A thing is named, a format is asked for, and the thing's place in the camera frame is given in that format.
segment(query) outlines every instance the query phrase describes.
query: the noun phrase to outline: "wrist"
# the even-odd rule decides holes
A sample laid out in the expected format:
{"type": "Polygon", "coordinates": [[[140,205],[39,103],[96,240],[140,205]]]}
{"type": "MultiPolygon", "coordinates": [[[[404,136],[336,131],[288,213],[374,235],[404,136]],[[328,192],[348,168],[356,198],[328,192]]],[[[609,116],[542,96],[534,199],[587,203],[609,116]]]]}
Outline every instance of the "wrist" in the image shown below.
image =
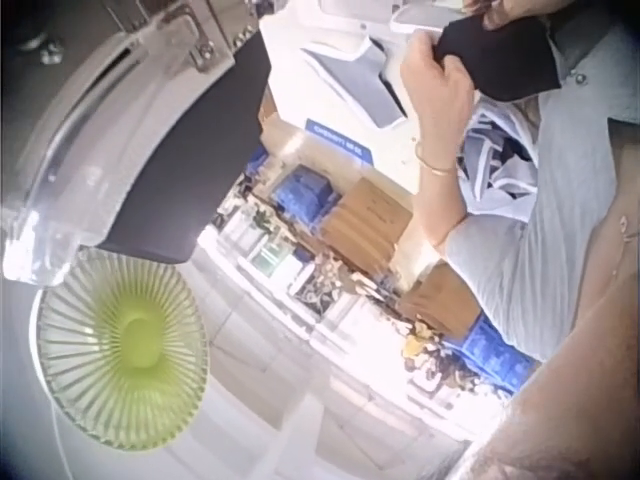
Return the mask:
{"type": "Polygon", "coordinates": [[[416,156],[438,169],[451,169],[457,165],[458,151],[443,145],[424,141],[424,135],[416,145],[416,156]]]}

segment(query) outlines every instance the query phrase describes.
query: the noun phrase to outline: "hand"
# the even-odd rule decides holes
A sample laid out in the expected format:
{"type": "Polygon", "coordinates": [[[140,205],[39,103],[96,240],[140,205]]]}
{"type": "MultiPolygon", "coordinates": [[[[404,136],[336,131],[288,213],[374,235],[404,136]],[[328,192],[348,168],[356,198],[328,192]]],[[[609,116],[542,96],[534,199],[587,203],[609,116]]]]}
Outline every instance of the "hand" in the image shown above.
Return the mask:
{"type": "Polygon", "coordinates": [[[471,118],[474,87],[459,58],[447,56],[443,64],[444,69],[433,59],[429,35],[416,31],[400,75],[420,122],[422,155],[435,167],[447,168],[456,161],[471,118]]]}
{"type": "Polygon", "coordinates": [[[547,15],[573,3],[574,0],[464,0],[464,9],[472,14],[484,14],[488,30],[504,27],[523,17],[547,15]]]}

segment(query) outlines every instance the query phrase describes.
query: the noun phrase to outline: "black cloth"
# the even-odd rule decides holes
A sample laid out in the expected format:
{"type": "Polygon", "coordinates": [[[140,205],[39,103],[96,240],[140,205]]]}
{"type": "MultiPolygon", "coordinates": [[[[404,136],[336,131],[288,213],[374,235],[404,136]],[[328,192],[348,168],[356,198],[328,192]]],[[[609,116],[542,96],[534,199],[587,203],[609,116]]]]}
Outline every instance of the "black cloth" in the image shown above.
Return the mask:
{"type": "Polygon", "coordinates": [[[488,31],[482,16],[447,25],[434,47],[434,58],[462,60],[476,88],[499,102],[513,102],[560,88],[558,69],[545,26],[524,18],[488,31]]]}

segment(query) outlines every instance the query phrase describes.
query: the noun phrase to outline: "white fabric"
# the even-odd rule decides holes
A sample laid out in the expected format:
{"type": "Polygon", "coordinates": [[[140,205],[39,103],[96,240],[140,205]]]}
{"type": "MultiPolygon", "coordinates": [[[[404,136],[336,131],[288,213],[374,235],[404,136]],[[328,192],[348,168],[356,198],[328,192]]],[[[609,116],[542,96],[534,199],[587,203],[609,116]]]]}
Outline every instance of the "white fabric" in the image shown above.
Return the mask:
{"type": "Polygon", "coordinates": [[[528,221],[538,191],[538,152],[520,112],[511,105],[481,97],[467,128],[462,153],[468,178],[460,176],[460,189],[467,210],[528,221]],[[492,122],[502,132],[495,130],[492,122]],[[498,159],[505,133],[524,147],[533,162],[517,156],[504,164],[498,159]]]}

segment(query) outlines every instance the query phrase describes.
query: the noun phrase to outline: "skin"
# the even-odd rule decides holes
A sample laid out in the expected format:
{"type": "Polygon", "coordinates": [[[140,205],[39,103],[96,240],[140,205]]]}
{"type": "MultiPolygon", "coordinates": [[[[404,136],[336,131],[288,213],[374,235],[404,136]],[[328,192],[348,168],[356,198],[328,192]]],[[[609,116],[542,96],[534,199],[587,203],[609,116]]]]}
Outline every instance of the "skin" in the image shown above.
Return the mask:
{"type": "Polygon", "coordinates": [[[512,400],[463,478],[633,478],[640,440],[637,355],[636,273],[616,281],[512,400]],[[547,473],[525,476],[519,472],[525,466],[547,473]],[[549,473],[561,468],[575,477],[549,473]]]}
{"type": "MultiPolygon", "coordinates": [[[[488,3],[473,0],[467,6],[485,14],[488,28],[499,28],[570,2],[502,0],[492,8],[488,3]]],[[[416,33],[401,74],[419,119],[423,158],[435,168],[451,169],[470,119],[473,85],[459,62],[448,59],[441,68],[430,51],[429,37],[416,33]]],[[[514,398],[499,428],[471,455],[465,478],[627,478],[636,466],[638,239],[631,235],[624,241],[621,220],[627,220],[627,234],[637,232],[640,129],[612,125],[610,138],[618,190],[590,241],[575,328],[514,398]],[[523,465],[536,468],[526,473],[523,465]],[[558,476],[563,466],[578,470],[576,476],[558,476]]],[[[423,167],[415,211],[426,238],[443,255],[449,232],[467,215],[456,176],[423,167]]]]}

